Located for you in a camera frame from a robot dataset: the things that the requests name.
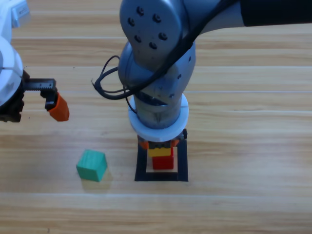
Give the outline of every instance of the orange gripper fingertip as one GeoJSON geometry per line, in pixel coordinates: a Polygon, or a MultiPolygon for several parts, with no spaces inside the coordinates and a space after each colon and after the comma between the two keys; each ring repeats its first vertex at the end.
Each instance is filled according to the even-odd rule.
{"type": "Polygon", "coordinates": [[[56,106],[48,112],[50,113],[50,116],[58,122],[67,121],[69,119],[69,109],[67,102],[59,93],[56,106]]]}
{"type": "Polygon", "coordinates": [[[179,140],[172,140],[171,141],[171,147],[176,147],[179,144],[179,140]]]}

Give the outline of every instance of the screw hole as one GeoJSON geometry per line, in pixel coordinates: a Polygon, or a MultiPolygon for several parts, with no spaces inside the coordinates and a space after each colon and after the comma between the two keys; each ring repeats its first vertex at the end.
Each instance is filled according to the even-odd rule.
{"type": "Polygon", "coordinates": [[[135,35],[135,40],[136,40],[138,43],[141,43],[141,42],[142,42],[141,37],[139,37],[138,35],[135,35]]]}
{"type": "Polygon", "coordinates": [[[142,7],[137,7],[136,12],[138,13],[139,16],[144,16],[144,9],[142,7]]]}
{"type": "Polygon", "coordinates": [[[130,24],[132,27],[134,27],[135,20],[133,18],[128,18],[128,24],[130,24]]]}
{"type": "Polygon", "coordinates": [[[154,14],[154,15],[153,15],[153,21],[156,22],[156,23],[160,23],[160,22],[161,22],[160,16],[157,15],[157,14],[154,14]]]}
{"type": "Polygon", "coordinates": [[[157,49],[157,45],[153,42],[150,42],[149,46],[153,49],[156,50],[157,49]]]}
{"type": "Polygon", "coordinates": [[[161,40],[167,40],[167,39],[168,39],[168,37],[167,37],[167,35],[166,35],[165,33],[159,33],[159,34],[158,34],[158,37],[159,37],[159,39],[161,39],[161,40]]]}

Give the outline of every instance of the white ring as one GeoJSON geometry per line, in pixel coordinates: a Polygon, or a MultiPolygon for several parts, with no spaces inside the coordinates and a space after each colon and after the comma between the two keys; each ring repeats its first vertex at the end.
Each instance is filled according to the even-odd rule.
{"type": "Polygon", "coordinates": [[[11,44],[0,36],[0,51],[3,56],[3,68],[12,69],[20,77],[23,75],[23,62],[11,44]]]}
{"type": "MultiPolygon", "coordinates": [[[[134,97],[131,98],[130,104],[136,109],[134,97]]],[[[152,129],[146,127],[141,123],[130,107],[128,107],[128,116],[131,126],[140,137],[152,142],[165,142],[177,137],[185,129],[189,119],[189,104],[184,94],[182,94],[181,113],[179,118],[170,127],[164,129],[152,129]]]]}

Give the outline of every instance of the white robot part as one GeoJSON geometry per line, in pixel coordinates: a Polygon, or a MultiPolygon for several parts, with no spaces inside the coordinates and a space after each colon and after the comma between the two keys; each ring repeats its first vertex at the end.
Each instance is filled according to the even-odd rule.
{"type": "Polygon", "coordinates": [[[19,88],[23,75],[20,55],[4,38],[0,37],[0,106],[8,101],[19,88]]]}
{"type": "Polygon", "coordinates": [[[29,21],[27,0],[0,0],[0,37],[11,42],[12,28],[19,28],[29,21]]]}
{"type": "Polygon", "coordinates": [[[0,106],[8,101],[21,83],[23,63],[11,46],[12,28],[30,20],[26,0],[0,0],[0,106]]]}

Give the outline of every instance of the wooden table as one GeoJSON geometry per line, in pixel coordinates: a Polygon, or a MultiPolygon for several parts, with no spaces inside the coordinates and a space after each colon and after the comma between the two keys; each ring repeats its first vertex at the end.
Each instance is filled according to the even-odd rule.
{"type": "MultiPolygon", "coordinates": [[[[71,115],[58,123],[27,93],[21,123],[0,124],[0,233],[311,234],[311,25],[200,36],[185,92],[190,181],[134,182],[127,104],[91,85],[127,41],[120,2],[29,0],[12,44],[33,78],[57,80],[71,115]],[[106,153],[101,183],[80,180],[84,149],[106,153]]],[[[119,89],[117,74],[105,84],[119,89]]]]}

